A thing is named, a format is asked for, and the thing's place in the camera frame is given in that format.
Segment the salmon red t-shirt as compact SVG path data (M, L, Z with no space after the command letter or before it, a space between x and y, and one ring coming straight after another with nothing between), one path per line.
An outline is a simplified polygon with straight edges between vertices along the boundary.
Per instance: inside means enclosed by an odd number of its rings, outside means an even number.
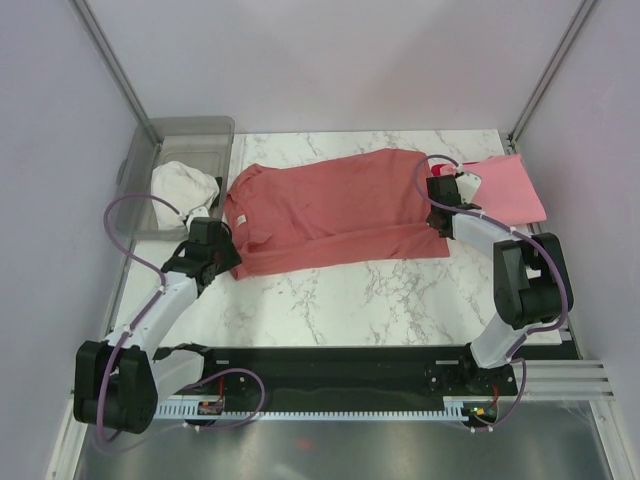
M372 260L446 258L412 175L422 152L382 149L290 168L254 163L224 211L241 256L236 280Z

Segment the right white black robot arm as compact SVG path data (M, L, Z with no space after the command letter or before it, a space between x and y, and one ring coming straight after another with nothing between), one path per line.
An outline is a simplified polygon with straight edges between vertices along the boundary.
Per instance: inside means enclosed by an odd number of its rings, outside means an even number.
M496 313L469 345L472 360L458 368L467 392L483 392L526 339L559 329L574 303L559 238L548 232L529 235L465 203L454 175L431 177L419 193L431 204L427 224L447 239L463 242L493 264Z

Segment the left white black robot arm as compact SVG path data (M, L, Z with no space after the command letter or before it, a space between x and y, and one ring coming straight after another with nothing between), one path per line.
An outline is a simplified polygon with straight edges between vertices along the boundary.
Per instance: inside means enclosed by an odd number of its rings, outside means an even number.
M158 349L208 286L240 263L225 222L192 220L187 239L154 270L158 281L133 318L102 341L86 341L77 350L74 418L101 431L140 434L158 404L183 387L198 393L215 389L220 371L195 348Z

